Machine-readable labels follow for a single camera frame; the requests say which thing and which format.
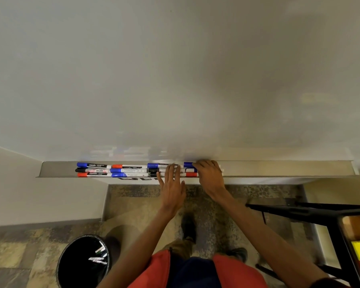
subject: person's left hand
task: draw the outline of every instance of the person's left hand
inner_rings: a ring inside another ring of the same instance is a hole
[[[178,210],[183,206],[184,199],[187,196],[185,193],[185,182],[180,184],[180,166],[176,168],[175,178],[173,179],[173,170],[175,164],[167,166],[165,170],[165,183],[157,172],[157,179],[160,183],[161,209],[168,213],[173,218]]]

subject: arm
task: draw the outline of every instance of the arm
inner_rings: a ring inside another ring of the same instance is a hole
[[[232,197],[224,187],[223,176],[216,161],[201,160],[193,165],[199,171],[200,183],[205,192],[228,212],[251,244],[288,287],[308,288],[315,281],[328,277],[265,225],[251,209]]]
[[[176,169],[175,179],[173,169],[174,164],[167,167],[165,183],[157,174],[162,198],[158,213],[97,288],[126,288],[144,271],[165,227],[182,207],[186,196],[185,182],[180,184],[180,168]]]

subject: person's left arm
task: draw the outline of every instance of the person's left arm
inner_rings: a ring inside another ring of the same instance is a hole
[[[126,253],[115,263],[97,288],[126,288],[146,268],[165,227],[182,207],[186,196],[185,182],[183,181],[180,184],[179,167],[176,169],[173,179],[174,167],[175,165],[172,164],[165,170],[165,183],[161,179],[160,173],[157,174],[161,188],[162,206],[156,216]]]

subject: shoe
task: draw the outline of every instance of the shoe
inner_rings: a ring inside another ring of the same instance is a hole
[[[227,256],[234,256],[239,261],[245,263],[248,259],[248,252],[245,248],[234,248],[226,252]]]
[[[183,230],[183,240],[190,240],[196,243],[196,223],[192,213],[185,213],[183,215],[181,229]]]

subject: person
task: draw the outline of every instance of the person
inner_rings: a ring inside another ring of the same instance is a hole
[[[305,259],[277,235],[251,209],[235,200],[226,190],[219,165],[214,160],[199,160],[198,170],[204,191],[232,217],[251,244],[273,271],[290,288],[346,287]],[[182,219],[183,238],[160,252],[154,249],[186,198],[185,182],[180,183],[180,168],[169,165],[165,181],[157,174],[162,205],[152,222],[111,268],[98,288],[265,288],[263,276],[244,262],[246,251],[238,248],[212,260],[191,257],[197,240],[190,214]]]

